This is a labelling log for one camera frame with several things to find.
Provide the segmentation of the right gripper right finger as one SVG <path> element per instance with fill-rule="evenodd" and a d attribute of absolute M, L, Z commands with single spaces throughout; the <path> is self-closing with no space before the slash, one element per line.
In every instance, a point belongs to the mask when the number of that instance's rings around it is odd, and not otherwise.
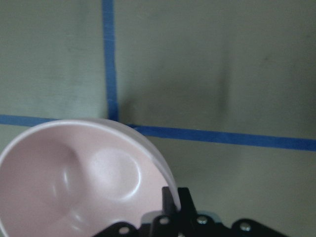
<path fill-rule="evenodd" d="M 197 233 L 199 237 L 286 237 L 251 219 L 239 219 L 228 228 L 211 218 L 197 218 Z"/>

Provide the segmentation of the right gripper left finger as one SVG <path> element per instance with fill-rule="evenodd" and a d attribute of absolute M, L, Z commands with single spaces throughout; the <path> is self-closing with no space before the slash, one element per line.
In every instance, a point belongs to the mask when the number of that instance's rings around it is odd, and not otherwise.
<path fill-rule="evenodd" d="M 168 187 L 162 188 L 162 213 L 150 223 L 135 227 L 128 222 L 116 222 L 100 231 L 96 237 L 196 237 L 194 219 L 197 211 L 188 188 L 177 190 L 181 207 L 178 210 Z"/>

